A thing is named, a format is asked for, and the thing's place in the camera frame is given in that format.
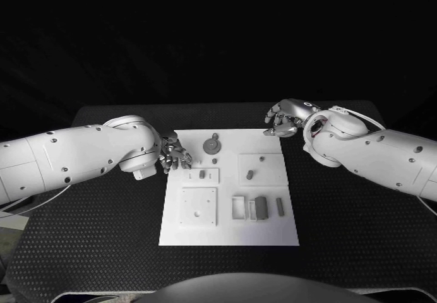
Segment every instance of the robotic arm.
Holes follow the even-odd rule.
[[[379,126],[369,130],[354,116]],[[328,167],[347,171],[379,185],[437,201],[437,142],[384,129],[376,121],[341,107],[321,110],[309,102],[281,100],[269,109],[275,116],[265,136],[289,137],[302,128],[302,150]]]
[[[106,174],[119,165],[142,180],[157,173],[191,168],[191,156],[172,132],[159,136],[138,116],[103,125],[60,129],[0,145],[0,205]]]

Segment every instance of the textured black mat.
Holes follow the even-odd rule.
[[[340,105],[380,121],[370,102]],[[164,129],[266,128],[272,103],[86,107],[74,126],[135,114]],[[157,290],[213,273],[299,276],[344,288],[437,294],[437,223],[416,199],[321,166],[299,134],[281,139],[299,247],[158,247],[167,177],[115,168],[34,212],[8,267],[20,302],[63,292]],[[40,199],[53,193],[40,195]]]

